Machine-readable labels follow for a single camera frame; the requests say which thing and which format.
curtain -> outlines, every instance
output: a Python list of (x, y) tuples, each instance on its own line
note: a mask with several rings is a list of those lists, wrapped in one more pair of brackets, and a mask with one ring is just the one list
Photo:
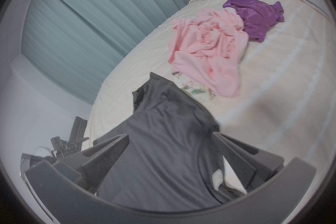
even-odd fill
[(184, 0), (32, 0), (22, 53), (49, 79), (93, 103), (114, 67)]

purple satin cloth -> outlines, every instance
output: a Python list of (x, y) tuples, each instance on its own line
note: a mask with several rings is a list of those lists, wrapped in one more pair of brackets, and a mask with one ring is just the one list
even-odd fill
[(280, 2), (269, 5), (259, 0), (228, 0), (223, 8), (234, 8), (244, 21), (244, 32), (251, 40), (265, 40), (266, 32), (279, 21), (284, 22), (284, 10)]

bed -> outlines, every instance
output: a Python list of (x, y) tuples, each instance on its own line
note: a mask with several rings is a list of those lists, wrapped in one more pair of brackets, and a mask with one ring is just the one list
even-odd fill
[[(154, 72), (173, 80), (167, 62), (172, 20), (192, 18), (227, 0), (195, 1), (167, 19), (139, 43), (103, 82), (92, 107), (82, 149), (133, 113), (132, 92)], [(334, 154), (336, 121), (335, 27), (306, 0), (280, 1), (285, 22), (270, 29), (263, 43), (250, 41), (239, 65), (240, 95), (199, 98), (229, 136), (285, 158), (317, 167), (315, 182)]]

dark gray cloth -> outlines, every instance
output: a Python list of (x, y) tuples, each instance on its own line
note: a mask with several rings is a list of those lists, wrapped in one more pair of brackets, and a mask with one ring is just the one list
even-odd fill
[(130, 143), (97, 196), (129, 208), (182, 212), (226, 202), (212, 184), (220, 168), (212, 115), (171, 81), (154, 73), (136, 92), (134, 113), (94, 144), (118, 134)]

clothing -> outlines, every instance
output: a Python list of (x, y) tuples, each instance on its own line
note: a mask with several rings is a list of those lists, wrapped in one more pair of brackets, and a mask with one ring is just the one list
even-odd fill
[(195, 79), (213, 93), (239, 95), (238, 62), (248, 35), (235, 9), (204, 9), (195, 19), (175, 19), (168, 62), (173, 72)]
[(198, 81), (189, 78), (188, 76), (175, 72), (172, 74), (174, 76), (174, 84), (181, 90), (191, 94), (191, 97), (198, 100), (199, 97), (211, 100), (215, 95), (211, 92), (207, 86), (199, 83)]
[(269, 5), (259, 0), (228, 0), (223, 8), (234, 8), (244, 21), (244, 31), (251, 40), (263, 42), (269, 28), (284, 22), (284, 10), (278, 1)]
[(101, 183), (97, 196), (129, 208), (182, 212), (228, 201), (215, 191), (219, 169), (212, 115), (173, 82), (154, 73), (134, 96), (134, 112), (94, 144), (118, 134), (129, 145)]

